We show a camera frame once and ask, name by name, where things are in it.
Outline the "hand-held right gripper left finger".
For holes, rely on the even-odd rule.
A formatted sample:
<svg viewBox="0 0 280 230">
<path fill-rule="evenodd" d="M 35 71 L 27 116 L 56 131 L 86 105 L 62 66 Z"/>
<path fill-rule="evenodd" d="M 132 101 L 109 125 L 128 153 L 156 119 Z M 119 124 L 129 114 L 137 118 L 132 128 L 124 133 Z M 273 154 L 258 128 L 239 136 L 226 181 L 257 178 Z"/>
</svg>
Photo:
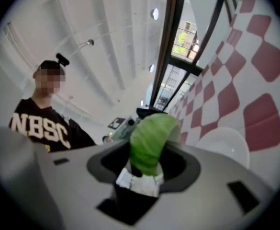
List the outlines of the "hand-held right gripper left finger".
<svg viewBox="0 0 280 230">
<path fill-rule="evenodd" d="M 100 165 L 100 157 L 127 144 L 112 144 L 47 153 L 35 145 L 37 162 L 49 194 L 57 206 L 62 230 L 129 230 L 125 223 L 99 211 L 109 198 L 116 177 Z"/>
</svg>

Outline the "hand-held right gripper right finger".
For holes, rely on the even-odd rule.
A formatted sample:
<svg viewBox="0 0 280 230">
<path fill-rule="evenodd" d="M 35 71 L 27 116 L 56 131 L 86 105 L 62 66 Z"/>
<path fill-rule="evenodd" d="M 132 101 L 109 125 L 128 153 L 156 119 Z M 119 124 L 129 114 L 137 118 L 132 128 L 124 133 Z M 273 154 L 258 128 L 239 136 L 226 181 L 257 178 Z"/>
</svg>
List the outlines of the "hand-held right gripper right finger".
<svg viewBox="0 0 280 230">
<path fill-rule="evenodd" d="M 243 229 L 269 204 L 274 191 L 250 170 L 233 159 L 182 144 L 175 151 L 194 156 L 200 163 L 198 179 L 181 193 L 164 193 L 137 222 L 137 230 Z M 258 206 L 244 214 L 228 183 L 241 181 Z"/>
</svg>

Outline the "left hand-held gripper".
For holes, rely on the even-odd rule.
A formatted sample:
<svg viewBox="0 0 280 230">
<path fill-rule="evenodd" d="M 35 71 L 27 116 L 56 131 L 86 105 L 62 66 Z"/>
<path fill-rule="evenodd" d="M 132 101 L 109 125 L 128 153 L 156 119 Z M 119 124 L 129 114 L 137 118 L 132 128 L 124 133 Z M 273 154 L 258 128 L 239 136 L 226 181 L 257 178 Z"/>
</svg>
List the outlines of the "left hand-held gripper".
<svg viewBox="0 0 280 230">
<path fill-rule="evenodd" d="M 127 118 L 115 118 L 109 125 L 108 128 L 112 129 L 110 138 L 113 141 L 117 140 L 128 140 L 137 126 L 137 121 L 131 116 Z"/>
</svg>

